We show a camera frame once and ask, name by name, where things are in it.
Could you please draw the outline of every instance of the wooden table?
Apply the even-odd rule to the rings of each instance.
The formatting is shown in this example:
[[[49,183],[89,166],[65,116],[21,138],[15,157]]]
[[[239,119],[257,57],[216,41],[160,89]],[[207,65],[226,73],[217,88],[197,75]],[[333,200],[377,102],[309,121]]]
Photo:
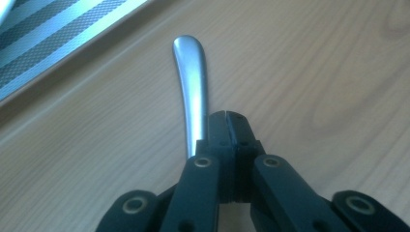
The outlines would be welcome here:
[[[249,119],[322,196],[355,189],[410,222],[408,1],[153,1],[1,102],[0,230],[94,231],[132,189],[178,182],[171,46],[203,44],[210,112]],[[224,205],[220,231],[253,231]]]

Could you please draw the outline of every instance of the metal lever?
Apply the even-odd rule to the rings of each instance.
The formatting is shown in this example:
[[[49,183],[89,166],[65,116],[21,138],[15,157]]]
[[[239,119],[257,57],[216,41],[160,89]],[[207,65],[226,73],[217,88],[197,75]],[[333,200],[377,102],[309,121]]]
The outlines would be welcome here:
[[[181,36],[173,45],[181,80],[187,127],[188,159],[195,156],[196,141],[207,136],[208,94],[205,53],[192,36]]]

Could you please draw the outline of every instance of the striped fabric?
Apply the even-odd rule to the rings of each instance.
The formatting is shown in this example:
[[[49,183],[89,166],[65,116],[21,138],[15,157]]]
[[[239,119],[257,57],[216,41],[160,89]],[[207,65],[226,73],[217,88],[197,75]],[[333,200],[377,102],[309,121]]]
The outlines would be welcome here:
[[[16,0],[0,26],[0,101],[146,0]]]

